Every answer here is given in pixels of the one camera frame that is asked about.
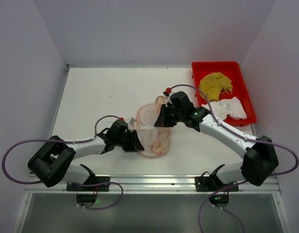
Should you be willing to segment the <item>floral mesh laundry bag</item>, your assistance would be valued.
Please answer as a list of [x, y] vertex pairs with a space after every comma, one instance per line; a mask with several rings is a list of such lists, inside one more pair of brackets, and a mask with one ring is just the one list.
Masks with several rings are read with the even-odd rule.
[[164, 96], [156, 97], [153, 103], [144, 105], [136, 113], [132, 129], [136, 130], [144, 150], [138, 154], [145, 158], [158, 158], [169, 151], [171, 128], [159, 128], [154, 124], [158, 119], [162, 105], [167, 102]]

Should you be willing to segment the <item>mustard yellow bra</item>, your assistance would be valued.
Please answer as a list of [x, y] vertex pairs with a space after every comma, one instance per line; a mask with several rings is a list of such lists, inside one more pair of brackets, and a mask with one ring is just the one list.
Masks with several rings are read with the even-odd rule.
[[204, 76], [198, 85], [209, 101], [219, 101], [220, 95], [233, 93], [232, 80], [221, 72]]

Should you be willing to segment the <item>white bra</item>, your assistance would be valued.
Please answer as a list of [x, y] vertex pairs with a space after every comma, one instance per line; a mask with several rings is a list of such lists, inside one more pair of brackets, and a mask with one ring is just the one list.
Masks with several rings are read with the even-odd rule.
[[231, 99], [213, 100], [210, 103], [216, 118], [225, 120], [230, 117], [234, 120], [247, 119], [245, 110], [237, 97]]

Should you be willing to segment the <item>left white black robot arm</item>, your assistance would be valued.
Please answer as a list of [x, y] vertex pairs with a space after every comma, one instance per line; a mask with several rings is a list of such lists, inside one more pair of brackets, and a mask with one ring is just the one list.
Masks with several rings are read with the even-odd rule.
[[58, 136], [51, 137], [29, 160], [28, 168], [47, 187], [59, 182], [92, 187], [97, 183], [94, 172], [86, 165], [73, 165], [72, 161], [88, 155], [105, 154], [115, 147], [121, 147], [125, 152], [144, 150], [137, 131], [117, 119], [106, 132], [96, 133], [90, 139], [64, 141]]

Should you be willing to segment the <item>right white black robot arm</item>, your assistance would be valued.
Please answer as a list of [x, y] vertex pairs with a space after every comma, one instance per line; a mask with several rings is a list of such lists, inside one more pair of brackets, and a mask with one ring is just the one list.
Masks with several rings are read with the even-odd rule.
[[232, 165], [222, 164], [208, 177], [201, 178], [201, 184], [209, 190], [219, 190], [237, 181], [246, 180], [260, 186], [279, 165], [279, 161], [271, 145], [271, 139], [262, 136], [260, 139], [241, 133], [240, 130], [217, 119], [210, 110], [204, 107], [195, 108], [186, 93], [164, 92], [167, 98], [163, 104], [155, 127], [173, 127], [184, 123], [186, 127], [205, 133], [220, 141], [241, 158], [242, 162]]

